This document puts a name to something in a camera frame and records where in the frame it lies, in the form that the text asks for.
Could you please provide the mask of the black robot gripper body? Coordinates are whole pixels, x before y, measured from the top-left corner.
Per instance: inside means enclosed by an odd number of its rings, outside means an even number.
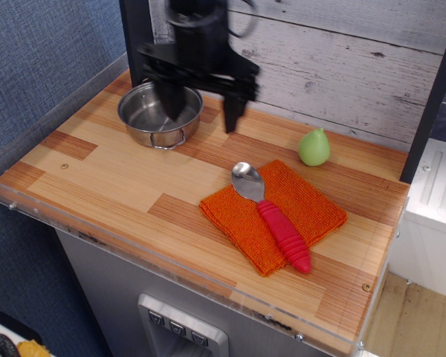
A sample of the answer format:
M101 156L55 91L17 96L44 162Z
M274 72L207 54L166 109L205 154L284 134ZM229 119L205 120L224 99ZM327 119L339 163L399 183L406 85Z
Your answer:
M241 101L256 99L259 67L231 48L226 10L168 10L167 21L174 42L146 43L138 49L145 76Z

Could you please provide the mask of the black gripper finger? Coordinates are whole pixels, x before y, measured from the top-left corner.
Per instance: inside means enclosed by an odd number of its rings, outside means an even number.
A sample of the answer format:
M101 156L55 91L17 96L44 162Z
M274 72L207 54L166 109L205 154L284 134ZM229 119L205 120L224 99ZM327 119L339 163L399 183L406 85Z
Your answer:
M230 95L224 97L223 109L226 133L235 131L238 119L245 113L247 102L246 97Z
M158 80L154 81L154 87L167 116L172 120L177 120L187 104L185 88Z

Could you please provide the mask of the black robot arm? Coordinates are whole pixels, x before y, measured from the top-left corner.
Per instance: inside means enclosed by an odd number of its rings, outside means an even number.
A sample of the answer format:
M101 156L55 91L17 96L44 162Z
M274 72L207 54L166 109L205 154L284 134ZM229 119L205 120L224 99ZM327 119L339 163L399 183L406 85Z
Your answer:
M226 1L171 1L167 21L174 41L142 45L143 74L155 85L164 110L175 120L187 104L184 88L224 98L225 129L233 132L248 102L256 99L259 66L230 46Z

